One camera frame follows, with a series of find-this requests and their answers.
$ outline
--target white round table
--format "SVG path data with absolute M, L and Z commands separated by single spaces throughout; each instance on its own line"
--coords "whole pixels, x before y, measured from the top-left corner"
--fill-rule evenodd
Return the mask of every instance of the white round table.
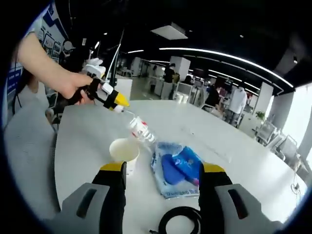
M 191 104 L 169 100 L 131 101 L 130 110 L 147 122 L 159 140 L 187 144 L 203 160 L 225 169 L 233 183 L 241 184 L 262 205 L 272 221 L 285 222 L 296 207 L 291 191 L 294 171 L 249 136 Z M 58 132 L 55 180 L 60 205 L 75 189 L 92 182 L 100 167 L 111 161 L 109 146 L 130 136 L 127 114 L 94 105 L 65 108 Z M 151 155 L 141 149 L 136 170 L 127 178 L 123 228 L 126 233 L 157 230 L 162 216 L 177 206 L 198 207 L 198 198 L 165 200 L 158 192 L 150 168 Z M 305 183 L 297 176 L 302 195 Z M 171 225 L 175 233 L 179 225 Z

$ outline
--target black ceiling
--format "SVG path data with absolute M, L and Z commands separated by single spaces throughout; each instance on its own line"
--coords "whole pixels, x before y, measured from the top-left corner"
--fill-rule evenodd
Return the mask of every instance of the black ceiling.
M 189 55 L 193 57 L 185 58 L 191 61 L 191 69 L 200 68 L 207 74 L 208 69 L 216 70 L 260 87 L 263 79 L 252 74 L 256 73 L 281 87 L 283 93 L 293 91 L 275 76 L 235 59 L 202 52 L 159 50 L 160 47 L 207 49 L 255 62 L 278 73 L 294 87 L 312 81 L 308 73 L 312 65 L 309 44 L 312 38 L 307 33 L 309 12 L 299 2 L 293 6 L 266 0 L 71 0 L 72 22 L 68 1 L 57 0 L 56 4 L 70 40 L 80 44 L 82 38 L 87 38 L 90 47 L 100 40 L 100 55 L 119 43 L 125 28 L 120 50 L 144 50 L 123 54 L 129 58 L 169 61 L 170 56 Z M 171 22 L 183 28 L 188 39 L 167 40 L 150 32 Z M 293 63 L 293 56 L 298 57 L 297 65 Z M 279 92 L 280 89 L 274 87 L 274 93 Z

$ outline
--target blue sponge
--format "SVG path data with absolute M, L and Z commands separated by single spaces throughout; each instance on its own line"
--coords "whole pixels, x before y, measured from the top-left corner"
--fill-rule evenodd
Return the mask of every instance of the blue sponge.
M 161 157 L 161 165 L 168 184 L 176 185 L 185 179 L 185 176 L 172 164 L 172 155 Z

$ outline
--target white paper cup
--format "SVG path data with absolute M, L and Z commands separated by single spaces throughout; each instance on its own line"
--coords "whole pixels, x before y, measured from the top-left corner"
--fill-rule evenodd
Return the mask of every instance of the white paper cup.
M 182 94 L 176 94 L 175 96 L 175 101 L 180 104 L 183 100 L 183 95 Z
M 115 162 L 127 162 L 127 176 L 134 173 L 139 155 L 139 146 L 135 140 L 129 138 L 114 140 L 109 147 L 109 153 Z
M 187 103 L 187 101 L 189 100 L 189 96 L 188 95 L 183 95 L 183 103 Z

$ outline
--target office floor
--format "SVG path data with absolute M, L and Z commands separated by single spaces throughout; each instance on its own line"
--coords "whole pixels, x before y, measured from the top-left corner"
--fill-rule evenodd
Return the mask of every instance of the office floor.
M 147 78 L 133 78 L 130 100 L 160 100 L 160 96 L 146 89 Z

